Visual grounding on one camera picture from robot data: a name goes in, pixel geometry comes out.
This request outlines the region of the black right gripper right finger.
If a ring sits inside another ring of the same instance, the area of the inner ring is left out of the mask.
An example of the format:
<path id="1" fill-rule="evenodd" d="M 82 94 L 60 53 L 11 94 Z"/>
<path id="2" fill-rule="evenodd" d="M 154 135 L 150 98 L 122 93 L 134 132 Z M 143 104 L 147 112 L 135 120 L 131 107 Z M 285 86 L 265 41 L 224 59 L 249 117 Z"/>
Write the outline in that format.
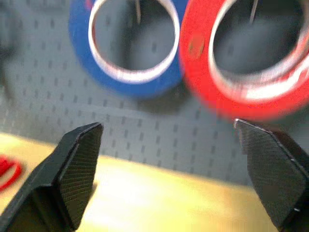
<path id="1" fill-rule="evenodd" d="M 236 119 L 253 188 L 280 232 L 309 230 L 309 155 L 287 133 Z"/>

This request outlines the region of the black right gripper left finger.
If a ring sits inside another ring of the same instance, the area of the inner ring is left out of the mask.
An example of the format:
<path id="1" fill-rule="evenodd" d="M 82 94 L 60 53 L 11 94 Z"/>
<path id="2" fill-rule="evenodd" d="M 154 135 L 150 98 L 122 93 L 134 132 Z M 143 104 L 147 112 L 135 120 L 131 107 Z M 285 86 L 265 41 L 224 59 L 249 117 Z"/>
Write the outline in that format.
<path id="1" fill-rule="evenodd" d="M 90 200 L 104 126 L 66 133 L 0 216 L 2 232 L 74 232 Z"/>

